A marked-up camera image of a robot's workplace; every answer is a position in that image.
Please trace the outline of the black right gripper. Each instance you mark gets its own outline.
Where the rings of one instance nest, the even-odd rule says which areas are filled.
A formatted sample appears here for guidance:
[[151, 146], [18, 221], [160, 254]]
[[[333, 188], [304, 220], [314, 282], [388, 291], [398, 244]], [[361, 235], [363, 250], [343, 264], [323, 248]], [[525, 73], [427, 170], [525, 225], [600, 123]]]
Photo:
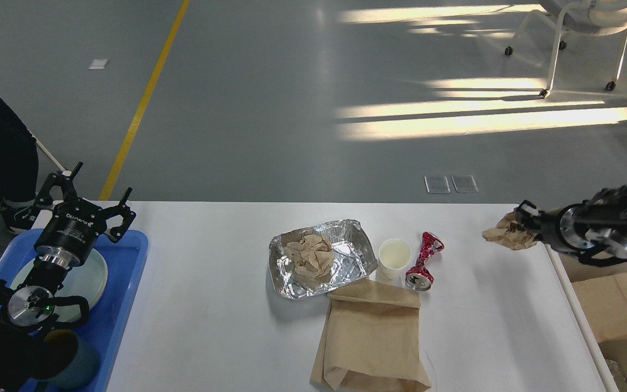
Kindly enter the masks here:
[[538, 232], [538, 238], [548, 244], [552, 250], [559, 253], [570, 254], [573, 249], [563, 238], [561, 231], [562, 218], [571, 207], [540, 210], [529, 200], [523, 200], [515, 209], [515, 220], [522, 231]]

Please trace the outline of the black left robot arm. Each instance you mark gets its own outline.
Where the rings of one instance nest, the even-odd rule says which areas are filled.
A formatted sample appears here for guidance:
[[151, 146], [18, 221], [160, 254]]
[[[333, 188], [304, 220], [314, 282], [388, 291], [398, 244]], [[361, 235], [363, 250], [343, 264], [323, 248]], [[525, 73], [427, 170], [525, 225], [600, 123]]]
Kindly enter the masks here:
[[85, 264], [98, 238], [119, 242], [136, 218], [128, 205], [132, 188], [110, 207], [81, 198], [73, 183], [81, 167], [46, 178], [35, 208], [52, 216], [33, 243], [32, 269], [15, 287], [0, 279], [0, 391], [18, 391], [42, 373], [53, 352], [45, 342], [50, 332], [89, 322], [87, 299], [59, 295], [64, 280]]

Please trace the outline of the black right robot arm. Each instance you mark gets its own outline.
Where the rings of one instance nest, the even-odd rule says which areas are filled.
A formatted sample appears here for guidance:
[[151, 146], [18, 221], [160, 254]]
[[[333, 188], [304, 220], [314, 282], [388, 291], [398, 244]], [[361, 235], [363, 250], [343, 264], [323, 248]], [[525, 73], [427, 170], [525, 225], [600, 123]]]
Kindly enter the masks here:
[[627, 262], [627, 186], [604, 188], [581, 203], [551, 211], [525, 200], [514, 212], [519, 228], [582, 265]]

